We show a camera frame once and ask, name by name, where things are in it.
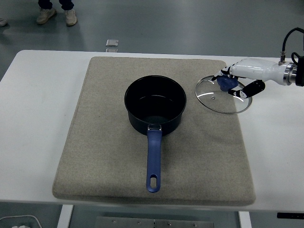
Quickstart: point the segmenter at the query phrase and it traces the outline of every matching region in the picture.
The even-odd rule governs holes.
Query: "sneaker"
[[[0,18],[0,27],[5,26],[7,23],[7,20]]]
[[[50,19],[52,16],[54,16],[56,14],[56,10],[54,8],[51,9],[40,9],[40,14],[37,17],[37,24],[44,24],[48,21],[48,19]]]
[[[75,10],[66,10],[66,22],[67,26],[73,26],[77,23]]]

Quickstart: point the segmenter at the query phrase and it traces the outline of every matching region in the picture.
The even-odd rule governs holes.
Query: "pan handle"
[[[147,162],[147,190],[158,192],[161,188],[161,143],[162,131],[147,131],[148,162]]]

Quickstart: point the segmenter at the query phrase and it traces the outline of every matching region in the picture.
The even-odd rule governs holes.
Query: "white cable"
[[[15,216],[5,216],[5,217],[0,218],[0,220],[2,220],[2,219],[10,219],[10,218],[21,218],[21,217],[32,217],[32,218],[36,219],[36,221],[37,221],[37,223],[38,223],[39,227],[40,227],[40,228],[42,228],[42,226],[41,226],[41,224],[40,224],[39,220],[38,220],[38,219],[37,219],[35,216],[33,216],[33,215],[15,215]]]

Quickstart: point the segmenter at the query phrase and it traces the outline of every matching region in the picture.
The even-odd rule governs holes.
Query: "black saucepan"
[[[145,76],[134,81],[124,95],[124,104],[134,129],[148,137],[147,190],[161,187],[162,136],[173,132],[181,122],[186,94],[174,80]]]

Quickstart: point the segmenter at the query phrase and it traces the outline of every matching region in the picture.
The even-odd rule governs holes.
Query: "gray felt mat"
[[[248,205],[255,193],[237,115],[204,107],[194,88],[226,64],[199,59],[94,57],[57,169],[57,198],[132,204]],[[161,189],[146,189],[147,138],[129,123],[124,93],[163,75],[187,95],[181,124],[162,139]],[[232,99],[223,101],[234,105]]]

